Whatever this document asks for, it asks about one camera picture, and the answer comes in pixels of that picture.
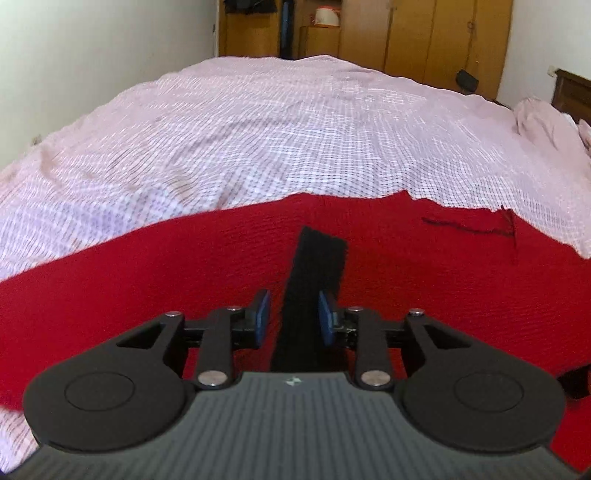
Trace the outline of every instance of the wall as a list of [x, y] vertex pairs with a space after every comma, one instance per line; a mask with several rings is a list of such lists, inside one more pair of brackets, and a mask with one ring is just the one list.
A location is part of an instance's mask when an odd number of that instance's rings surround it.
[[0, 0], [0, 167], [36, 135], [213, 56], [216, 0]]
[[508, 106], [529, 96], [551, 101], [551, 65], [591, 78], [591, 0], [514, 0], [498, 100]]

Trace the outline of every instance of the wooden headboard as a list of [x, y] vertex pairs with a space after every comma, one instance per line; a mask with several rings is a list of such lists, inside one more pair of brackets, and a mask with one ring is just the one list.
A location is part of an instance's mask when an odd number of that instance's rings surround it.
[[577, 123], [583, 119], [591, 124], [591, 80], [558, 70], [552, 105], [568, 113]]

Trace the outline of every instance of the pink pillow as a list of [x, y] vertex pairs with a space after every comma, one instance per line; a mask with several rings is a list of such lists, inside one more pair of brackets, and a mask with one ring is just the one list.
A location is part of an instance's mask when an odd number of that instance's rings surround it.
[[547, 102], [529, 98], [513, 110], [520, 135], [562, 167], [591, 179], [591, 162], [581, 136], [568, 119]]
[[585, 148], [587, 148], [587, 153], [591, 157], [591, 126], [585, 120], [579, 122], [579, 135]]

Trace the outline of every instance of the gray gripper base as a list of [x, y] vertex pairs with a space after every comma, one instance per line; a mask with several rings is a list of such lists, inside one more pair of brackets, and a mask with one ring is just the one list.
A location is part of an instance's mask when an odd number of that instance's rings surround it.
[[515, 455], [457, 452], [431, 441], [386, 393], [344, 374], [244, 374], [200, 393], [160, 437], [129, 450], [77, 455], [42, 447], [17, 480], [571, 480], [539, 447]]

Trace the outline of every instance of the red cloth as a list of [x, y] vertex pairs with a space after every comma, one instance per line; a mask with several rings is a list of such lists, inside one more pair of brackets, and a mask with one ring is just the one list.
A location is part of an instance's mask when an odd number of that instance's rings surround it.
[[[378, 200], [296, 195], [169, 220], [0, 283], [0, 400], [20, 408], [44, 368], [167, 310], [204, 316], [273, 295], [265, 370], [298, 235], [308, 225], [349, 244], [342, 304], [390, 319], [409, 307], [546, 369], [591, 364], [591, 262], [511, 212], [445, 209], [406, 193]], [[554, 450], [591, 463], [591, 404], [569, 406]]]

